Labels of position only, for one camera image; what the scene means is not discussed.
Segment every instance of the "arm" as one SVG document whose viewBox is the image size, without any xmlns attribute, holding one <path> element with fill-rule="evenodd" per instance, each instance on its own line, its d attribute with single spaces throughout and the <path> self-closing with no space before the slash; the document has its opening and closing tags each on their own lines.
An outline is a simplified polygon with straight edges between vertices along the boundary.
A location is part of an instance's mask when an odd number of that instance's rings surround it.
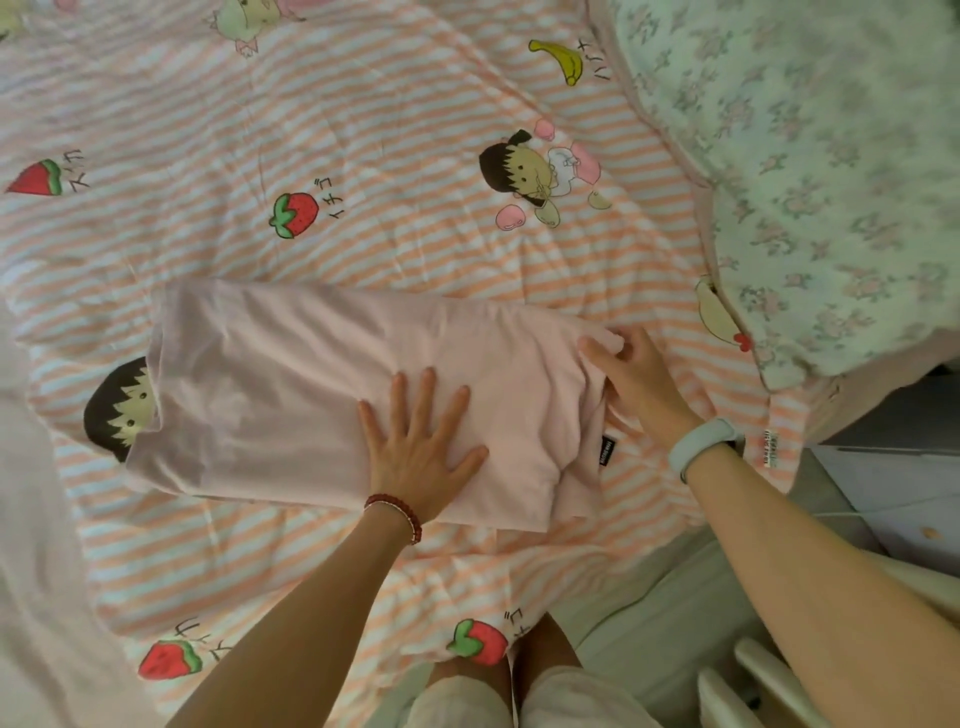
<svg viewBox="0 0 960 728">
<path fill-rule="evenodd" d="M 429 522 L 463 489 L 486 458 L 476 449 L 454 470 L 446 452 L 467 410 L 462 389 L 428 433 L 436 376 L 428 370 L 408 426 L 406 380 L 392 390 L 391 433 L 368 404 L 360 418 L 371 453 L 372 493 L 406 502 Z M 211 725 L 316 725 L 326 722 L 387 573 L 410 543 L 410 524 L 376 503 L 337 549 L 234 647 L 183 704 L 170 728 Z"/>
<path fill-rule="evenodd" d="M 629 360 L 590 341 L 584 354 L 669 450 L 702 420 L 646 333 L 620 333 Z M 730 448 L 706 450 L 686 474 L 760 618 L 832 725 L 956 725 L 960 633 Z"/>
</svg>

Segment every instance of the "fabric label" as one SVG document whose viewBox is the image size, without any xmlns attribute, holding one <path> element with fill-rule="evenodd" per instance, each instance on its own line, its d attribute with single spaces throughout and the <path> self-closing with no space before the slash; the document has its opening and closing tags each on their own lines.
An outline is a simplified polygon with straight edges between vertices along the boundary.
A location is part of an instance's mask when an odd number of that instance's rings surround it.
<svg viewBox="0 0 960 728">
<path fill-rule="evenodd" d="M 763 430 L 763 467 L 775 468 L 777 466 L 777 441 L 779 437 L 776 432 Z"/>
<path fill-rule="evenodd" d="M 613 457 L 613 448 L 616 447 L 616 440 L 613 438 L 603 436 L 603 447 L 600 448 L 600 467 L 606 468 L 607 463 L 610 462 L 610 459 Z"/>
</svg>

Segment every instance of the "bracelet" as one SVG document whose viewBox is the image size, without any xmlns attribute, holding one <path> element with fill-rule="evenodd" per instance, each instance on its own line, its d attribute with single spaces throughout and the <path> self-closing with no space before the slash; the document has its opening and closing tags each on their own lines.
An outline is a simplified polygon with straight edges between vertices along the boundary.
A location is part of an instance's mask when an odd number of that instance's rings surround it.
<svg viewBox="0 0 960 728">
<path fill-rule="evenodd" d="M 420 526 L 420 519 L 417 518 L 417 514 L 414 513 L 413 508 L 404 503 L 398 497 L 388 496 L 386 493 L 374 493 L 372 496 L 367 498 L 367 502 L 364 503 L 363 509 L 366 511 L 374 503 L 385 503 L 386 505 L 389 505 L 402 513 L 407 519 L 407 522 L 410 523 L 410 529 L 414 532 L 413 538 L 410 539 L 410 545 L 415 546 L 416 544 L 420 543 L 420 539 L 423 537 L 423 528 Z"/>
</svg>

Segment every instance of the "wristband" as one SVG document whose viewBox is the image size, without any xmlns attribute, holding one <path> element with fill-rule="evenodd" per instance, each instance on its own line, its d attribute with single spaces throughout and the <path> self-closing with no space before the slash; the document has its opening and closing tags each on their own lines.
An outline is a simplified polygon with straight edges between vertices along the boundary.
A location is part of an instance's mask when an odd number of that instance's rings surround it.
<svg viewBox="0 0 960 728">
<path fill-rule="evenodd" d="M 737 432 L 729 420 L 716 417 L 696 427 L 673 446 L 667 457 L 670 469 L 680 476 L 681 482 L 686 485 L 686 469 L 690 463 L 705 449 L 712 448 L 720 443 L 731 443 L 738 455 L 743 455 L 744 437 Z"/>
<path fill-rule="evenodd" d="M 402 513 L 406 520 L 410 523 L 410 530 L 414 532 L 413 537 L 410 539 L 410 545 L 415 546 L 416 544 L 420 543 L 420 539 L 423 537 L 423 527 L 420 525 L 420 519 L 417 518 L 417 514 L 414 513 L 413 508 L 404 503 L 398 497 L 388 496 L 386 493 L 374 493 L 372 496 L 367 498 L 367 502 L 364 503 L 363 509 L 366 511 L 374 503 L 384 503 Z"/>
</svg>

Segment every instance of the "white shorts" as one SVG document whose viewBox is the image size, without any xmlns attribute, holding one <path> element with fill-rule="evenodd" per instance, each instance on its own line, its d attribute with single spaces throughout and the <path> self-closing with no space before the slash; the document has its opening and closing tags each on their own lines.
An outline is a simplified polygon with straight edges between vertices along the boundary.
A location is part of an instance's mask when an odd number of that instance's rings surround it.
<svg viewBox="0 0 960 728">
<path fill-rule="evenodd" d="M 581 667 L 552 667 L 537 678 L 520 728 L 660 728 L 632 695 Z M 514 728 L 514 717 L 487 683 L 457 675 L 420 694 L 407 728 Z"/>
</svg>

